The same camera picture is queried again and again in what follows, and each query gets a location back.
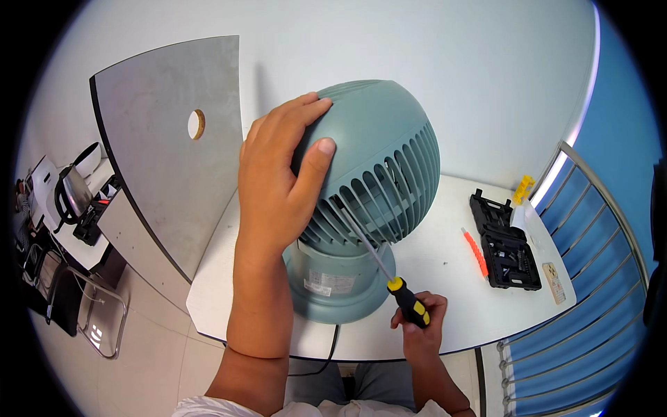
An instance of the screwdriver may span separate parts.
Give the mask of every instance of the screwdriver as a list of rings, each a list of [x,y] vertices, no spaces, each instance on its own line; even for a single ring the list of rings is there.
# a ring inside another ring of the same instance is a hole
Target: screwdriver
[[[389,293],[396,298],[396,302],[398,303],[398,307],[401,309],[403,318],[405,318],[407,322],[414,323],[422,329],[428,326],[428,324],[431,322],[431,318],[426,311],[426,307],[424,307],[422,302],[419,301],[415,297],[414,293],[408,289],[408,283],[406,283],[403,278],[392,276],[389,271],[387,271],[387,268],[384,266],[384,263],[378,256],[375,248],[373,248],[371,242],[368,241],[366,235],[362,232],[359,225],[357,225],[357,223],[352,219],[352,216],[348,213],[347,209],[343,207],[340,209],[341,212],[343,212],[343,215],[345,215],[345,217],[348,219],[348,222],[350,223],[352,230],[354,230],[354,233],[359,236],[359,239],[361,239],[366,249],[368,249],[368,251],[373,256],[373,259],[380,267],[380,271],[382,271],[384,276],[387,277],[387,290],[389,290]]]

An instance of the pants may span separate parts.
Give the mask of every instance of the pants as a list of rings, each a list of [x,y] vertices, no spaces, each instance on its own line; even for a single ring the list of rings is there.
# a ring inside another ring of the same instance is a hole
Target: pants
[[[321,367],[322,362],[289,359],[290,374],[317,372]],[[412,397],[412,370],[406,361],[358,364],[354,378],[354,400],[375,400],[416,412]],[[318,375],[287,377],[285,405],[305,402],[317,407],[323,400],[348,403],[337,364],[330,363]]]

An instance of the white desk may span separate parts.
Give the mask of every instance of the white desk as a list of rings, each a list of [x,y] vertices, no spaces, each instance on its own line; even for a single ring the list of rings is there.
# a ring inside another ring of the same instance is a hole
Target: white desk
[[[446,296],[448,310],[443,325],[440,353],[481,346],[542,323],[576,303],[576,296],[556,245],[532,206],[526,204],[528,243],[540,271],[542,289],[525,291],[492,288],[461,233],[465,227],[480,242],[468,201],[480,188],[483,197],[504,203],[512,191],[441,175],[438,193],[428,215],[406,239],[392,246],[397,274],[406,278],[414,292],[429,290]],[[201,334],[226,340],[231,310],[234,245],[238,235],[239,207],[235,196],[201,260],[187,297],[187,309]],[[566,301],[556,305],[542,271],[553,262]],[[334,360],[402,359],[400,329],[389,322],[396,310],[392,297],[370,316],[342,324]],[[311,322],[295,314],[290,354],[327,358],[334,325]]]
[[[88,185],[93,196],[99,191],[105,182],[114,174],[111,162],[107,158],[102,159],[97,169],[88,177],[85,182]],[[36,226],[42,216],[41,208],[34,203],[31,208],[31,217],[33,224]],[[90,270],[95,267],[102,259],[104,252],[109,246],[109,241],[104,235],[100,235],[97,243],[94,246],[88,246],[82,240],[77,239],[72,234],[76,225],[63,224],[58,233],[53,234],[53,237],[74,257],[85,269]]]

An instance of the left hand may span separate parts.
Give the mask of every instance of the left hand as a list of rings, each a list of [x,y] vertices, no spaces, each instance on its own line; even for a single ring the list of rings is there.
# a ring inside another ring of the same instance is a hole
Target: left hand
[[[290,100],[253,122],[241,145],[237,249],[275,258],[303,232],[329,169],[336,144],[325,137],[303,156],[299,177],[290,165],[306,126],[331,107],[314,92]]]
[[[390,327],[395,329],[398,325],[403,327],[403,354],[406,360],[414,368],[415,366],[429,366],[433,360],[438,359],[440,344],[442,343],[442,322],[447,312],[447,298],[439,294],[431,294],[422,291],[415,294],[422,302],[431,317],[431,322],[425,329],[420,329],[416,324],[408,323],[397,308],[392,317]]]

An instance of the hole in board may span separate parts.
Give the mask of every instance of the hole in board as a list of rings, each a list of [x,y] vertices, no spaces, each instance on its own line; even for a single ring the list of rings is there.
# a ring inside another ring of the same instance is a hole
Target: hole in board
[[[204,127],[206,125],[204,113],[202,110],[196,109],[190,113],[190,118],[187,120],[187,133],[191,139],[197,140],[203,135]]]

